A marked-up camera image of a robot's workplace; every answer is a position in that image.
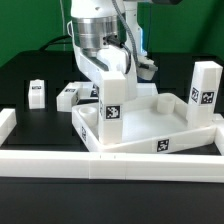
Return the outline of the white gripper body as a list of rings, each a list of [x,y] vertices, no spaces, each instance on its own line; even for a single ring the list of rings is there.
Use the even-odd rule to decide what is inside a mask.
[[[79,70],[90,79],[100,90],[103,89],[101,77],[103,75],[122,74],[125,78],[125,99],[133,100],[137,97],[137,78],[151,80],[158,67],[151,59],[138,55],[140,60],[136,65],[132,54],[122,48],[109,45],[106,49],[93,52],[75,46],[74,54]]]

